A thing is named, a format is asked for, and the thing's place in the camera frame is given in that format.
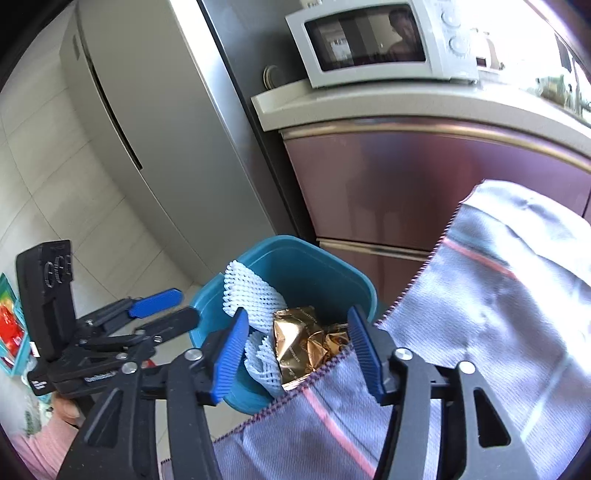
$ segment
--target hand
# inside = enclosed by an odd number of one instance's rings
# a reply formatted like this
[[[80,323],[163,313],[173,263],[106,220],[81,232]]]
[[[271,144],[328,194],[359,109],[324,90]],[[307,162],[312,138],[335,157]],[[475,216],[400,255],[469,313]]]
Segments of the hand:
[[[53,414],[57,415],[63,421],[71,425],[76,424],[76,420],[80,418],[80,410],[78,406],[72,401],[61,397],[54,393],[51,396],[51,406],[53,407]]]

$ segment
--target person's arm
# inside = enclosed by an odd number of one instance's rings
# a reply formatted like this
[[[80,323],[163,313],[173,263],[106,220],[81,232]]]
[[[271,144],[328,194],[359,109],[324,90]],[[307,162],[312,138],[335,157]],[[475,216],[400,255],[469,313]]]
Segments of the person's arm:
[[[55,480],[78,430],[74,423],[80,416],[76,405],[60,397],[53,399],[53,417],[41,431],[30,437],[11,438],[15,450],[37,480]]]

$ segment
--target trash bin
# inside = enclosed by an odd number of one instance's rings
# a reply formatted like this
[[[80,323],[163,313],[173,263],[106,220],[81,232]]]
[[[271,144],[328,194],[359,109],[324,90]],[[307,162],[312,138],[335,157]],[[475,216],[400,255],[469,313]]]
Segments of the trash bin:
[[[369,319],[376,315],[377,295],[370,280],[341,259],[299,238],[268,238],[237,260],[283,295],[288,307],[312,305],[320,323],[346,323],[347,311],[354,304],[361,305]],[[197,348],[208,333],[226,327],[231,320],[222,309],[223,291],[223,274],[218,274],[191,303],[201,316],[199,327],[190,332]],[[235,410],[253,415],[273,398],[248,374],[243,356],[232,390],[224,400]]]

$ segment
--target silver bolt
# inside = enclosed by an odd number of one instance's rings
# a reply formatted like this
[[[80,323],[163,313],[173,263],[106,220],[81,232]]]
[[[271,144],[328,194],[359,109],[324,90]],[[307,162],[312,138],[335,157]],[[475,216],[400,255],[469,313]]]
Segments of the silver bolt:
[[[138,364],[135,362],[127,362],[121,367],[121,371],[125,375],[134,374],[138,371]]]
[[[203,358],[203,352],[199,348],[191,348],[185,352],[185,358],[190,362],[201,360]]]
[[[476,371],[476,367],[471,362],[460,362],[460,370],[466,375],[472,375]]]
[[[413,353],[408,348],[397,348],[394,355],[400,360],[410,360],[413,357]]]

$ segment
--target crumpled wrapper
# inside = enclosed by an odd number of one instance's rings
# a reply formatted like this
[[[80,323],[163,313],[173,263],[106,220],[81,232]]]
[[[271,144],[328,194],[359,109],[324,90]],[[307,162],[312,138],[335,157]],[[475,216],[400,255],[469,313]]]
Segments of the crumpled wrapper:
[[[286,391],[301,384],[349,343],[347,324],[322,328],[314,307],[280,310],[273,319],[275,353]]]

